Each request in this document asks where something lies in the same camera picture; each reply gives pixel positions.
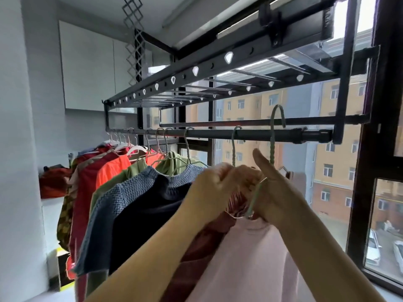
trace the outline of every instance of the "pink shirt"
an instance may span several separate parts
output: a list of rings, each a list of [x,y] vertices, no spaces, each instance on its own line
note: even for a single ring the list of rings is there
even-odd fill
[[[298,269],[279,231],[238,219],[186,302],[295,302]]]

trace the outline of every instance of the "person's left hand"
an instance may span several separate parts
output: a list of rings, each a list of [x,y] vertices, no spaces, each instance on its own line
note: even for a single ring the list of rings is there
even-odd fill
[[[259,171],[245,165],[220,163],[209,167],[192,183],[178,212],[194,219],[202,228],[227,208],[233,192],[255,185],[258,175]]]

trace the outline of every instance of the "person's right hand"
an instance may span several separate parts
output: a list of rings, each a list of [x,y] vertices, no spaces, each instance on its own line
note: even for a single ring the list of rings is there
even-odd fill
[[[289,225],[292,219],[300,218],[302,209],[309,208],[304,196],[274,168],[259,149],[254,149],[253,157],[262,172],[262,179],[267,178],[261,183],[253,210],[278,229]],[[242,192],[251,200],[255,189]]]

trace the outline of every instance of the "hand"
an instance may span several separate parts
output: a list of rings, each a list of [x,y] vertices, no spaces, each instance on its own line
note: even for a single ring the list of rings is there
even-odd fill
[[[290,220],[299,218],[298,215],[302,214],[301,209],[309,207],[304,196],[274,168],[259,149],[254,149],[253,157],[261,170],[260,181],[267,178],[261,183],[253,210],[276,228],[281,229],[290,224]],[[241,191],[250,201],[255,190],[256,187],[249,189],[243,187]]]
[[[207,168],[192,183],[178,213],[204,227],[227,208],[233,192],[257,184],[256,172],[245,165],[234,167],[228,163]]]

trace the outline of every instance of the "white car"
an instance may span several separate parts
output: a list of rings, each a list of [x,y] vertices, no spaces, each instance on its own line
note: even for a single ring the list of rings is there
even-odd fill
[[[403,242],[396,240],[393,243],[393,252],[395,253],[395,258],[399,264],[400,273],[403,274]]]
[[[382,247],[378,243],[378,237],[376,236],[376,232],[370,229],[370,237],[368,238],[367,258],[365,259],[366,264],[379,266],[380,248]]]

